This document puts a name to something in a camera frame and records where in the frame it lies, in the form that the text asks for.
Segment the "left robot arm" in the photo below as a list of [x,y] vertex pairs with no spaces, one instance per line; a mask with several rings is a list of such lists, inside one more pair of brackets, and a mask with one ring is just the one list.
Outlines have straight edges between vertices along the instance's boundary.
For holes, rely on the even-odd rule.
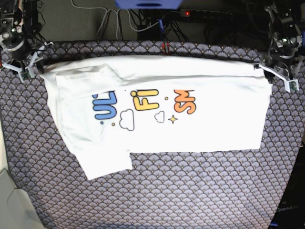
[[245,1],[249,20],[265,38],[261,65],[269,81],[278,77],[288,88],[296,88],[297,75],[305,61],[305,20],[303,0],[259,0],[253,9]]

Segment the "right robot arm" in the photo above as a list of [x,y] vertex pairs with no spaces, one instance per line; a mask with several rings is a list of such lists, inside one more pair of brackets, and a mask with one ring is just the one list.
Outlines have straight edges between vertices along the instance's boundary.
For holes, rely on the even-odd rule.
[[53,43],[41,31],[46,21],[41,0],[0,2],[0,51],[10,55],[0,59],[0,67],[13,70],[24,80],[34,76],[34,68],[44,73],[43,52]]

